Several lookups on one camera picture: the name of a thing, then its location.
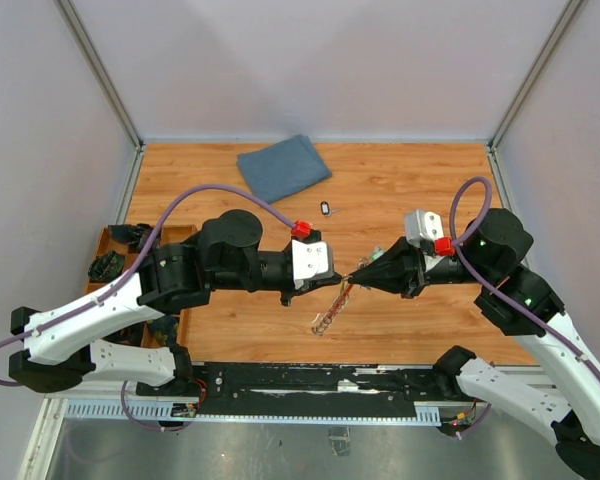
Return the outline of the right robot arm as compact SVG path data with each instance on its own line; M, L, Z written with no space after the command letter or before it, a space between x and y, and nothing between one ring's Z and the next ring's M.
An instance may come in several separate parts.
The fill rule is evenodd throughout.
M466 395L487 402L542 435L581 478L600 479L600 363L557 293L523 265L533 238L521 221L491 208L458 247L431 211L407 214L405 231L350 274L350 283L403 298L433 285L479 283L474 303L480 313L523 346L558 390L542 392L454 346L433 366L435 392L446 400Z

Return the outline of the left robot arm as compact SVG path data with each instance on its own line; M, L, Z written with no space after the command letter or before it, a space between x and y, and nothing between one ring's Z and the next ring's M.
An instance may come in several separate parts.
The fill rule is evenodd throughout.
M206 221L181 243L150 252L135 272L63 307L13 311L13 334L23 347L9 357L8 374L38 393L57 393L84 381L131 381L170 394L194 383L188 350L179 345L141 348L107 336L126 327L205 306L216 290L277 292L282 305L315 289L337 285L331 247L318 231L291 237L280 252L259 248L260 220L230 210Z

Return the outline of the red-handled metal key organizer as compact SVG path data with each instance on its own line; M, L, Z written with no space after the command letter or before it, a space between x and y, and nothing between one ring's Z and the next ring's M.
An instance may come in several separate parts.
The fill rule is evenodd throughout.
M355 287L349 281L349 276L346 275L340 283L340 289L330 307L325 313L319 315L313 322L311 332L316 336L323 336L324 333L334 322L335 318L342 312L346 307L347 303L351 298L351 292Z

